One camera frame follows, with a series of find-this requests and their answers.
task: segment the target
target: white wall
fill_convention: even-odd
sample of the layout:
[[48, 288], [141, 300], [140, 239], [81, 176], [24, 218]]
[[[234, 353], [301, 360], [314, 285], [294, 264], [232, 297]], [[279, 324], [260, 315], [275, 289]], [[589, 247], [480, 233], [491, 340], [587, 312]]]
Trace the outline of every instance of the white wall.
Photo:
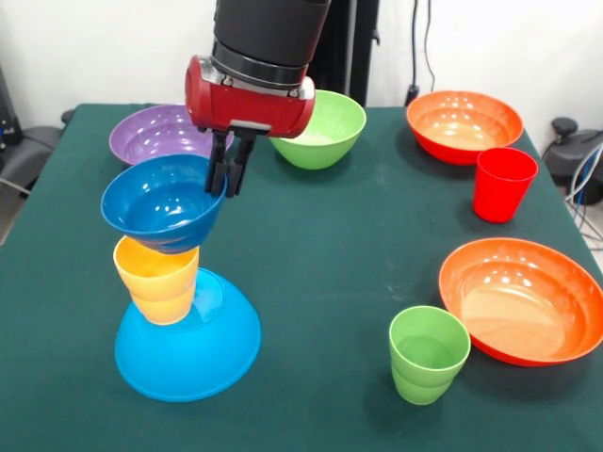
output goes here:
[[0, 64], [23, 125], [84, 102], [184, 102], [215, 0], [0, 0]]
[[[426, 0], [419, 0], [423, 50]], [[381, 0], [368, 102], [401, 105], [411, 82], [412, 0]], [[603, 2], [600, 0], [432, 0], [428, 42], [436, 89], [469, 89], [512, 105], [542, 151], [550, 120], [603, 126]], [[430, 78], [418, 56], [421, 91]]]
[[[426, 0], [419, 1], [424, 24]], [[432, 4], [437, 89], [505, 100], [539, 148], [555, 116], [603, 125], [603, 2]], [[58, 123], [63, 110], [82, 102], [182, 102], [190, 56], [211, 49], [214, 6], [215, 0], [0, 0], [0, 64], [22, 123]], [[412, 0], [381, 0], [370, 105], [404, 102], [411, 13]], [[418, 31], [422, 42], [423, 27]], [[419, 61], [424, 92], [429, 77], [422, 55]]]

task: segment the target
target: black robot arm cylinder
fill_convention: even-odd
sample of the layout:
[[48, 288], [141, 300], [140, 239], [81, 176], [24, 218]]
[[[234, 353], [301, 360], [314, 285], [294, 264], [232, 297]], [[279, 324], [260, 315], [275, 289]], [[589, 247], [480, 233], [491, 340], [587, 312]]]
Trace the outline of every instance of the black robot arm cylinder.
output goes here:
[[331, 0], [219, 0], [212, 62], [270, 89], [293, 89], [314, 56]]

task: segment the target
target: orange bowl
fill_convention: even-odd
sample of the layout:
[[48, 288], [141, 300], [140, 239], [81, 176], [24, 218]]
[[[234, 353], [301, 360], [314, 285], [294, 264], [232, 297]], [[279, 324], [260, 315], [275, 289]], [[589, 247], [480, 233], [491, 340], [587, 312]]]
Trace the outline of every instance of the orange bowl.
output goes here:
[[565, 363], [603, 339], [603, 291], [584, 268], [544, 245], [467, 243], [446, 259], [439, 284], [473, 344], [505, 363]]
[[435, 91], [417, 97], [406, 118], [425, 151], [454, 165], [475, 165], [481, 151], [511, 146], [524, 130], [521, 118], [508, 105], [469, 91]]

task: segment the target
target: blue bowl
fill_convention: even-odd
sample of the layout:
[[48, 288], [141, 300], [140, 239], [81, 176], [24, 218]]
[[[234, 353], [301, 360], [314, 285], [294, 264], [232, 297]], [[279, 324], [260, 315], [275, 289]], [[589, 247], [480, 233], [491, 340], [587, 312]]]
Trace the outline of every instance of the blue bowl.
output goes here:
[[205, 193], [209, 160], [193, 154], [153, 158], [129, 168], [101, 200], [106, 222], [144, 246], [167, 254], [201, 245], [216, 222], [224, 189]]
[[160, 327], [131, 303], [115, 341], [115, 360], [136, 391], [165, 402], [210, 397], [239, 381], [260, 349], [259, 317], [231, 283], [199, 269], [188, 315]]

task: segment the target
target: table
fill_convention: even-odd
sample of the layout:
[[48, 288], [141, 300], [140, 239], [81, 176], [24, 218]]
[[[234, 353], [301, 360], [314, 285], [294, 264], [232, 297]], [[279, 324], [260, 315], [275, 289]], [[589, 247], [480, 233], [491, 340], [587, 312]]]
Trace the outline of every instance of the table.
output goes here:
[[[485, 223], [471, 211], [474, 169], [422, 152], [396, 108], [369, 109], [352, 152], [325, 171], [295, 169], [260, 140], [202, 249], [257, 309], [259, 357], [201, 402], [135, 393], [113, 359], [129, 298], [99, 203], [122, 170], [109, 133], [142, 107], [77, 108], [0, 250], [0, 450], [601, 450], [601, 348], [540, 369], [474, 348], [436, 404], [397, 396], [389, 321], [441, 304], [439, 267], [464, 242], [525, 237], [601, 274], [544, 167], [514, 221]], [[526, 136], [518, 147], [534, 153]]]

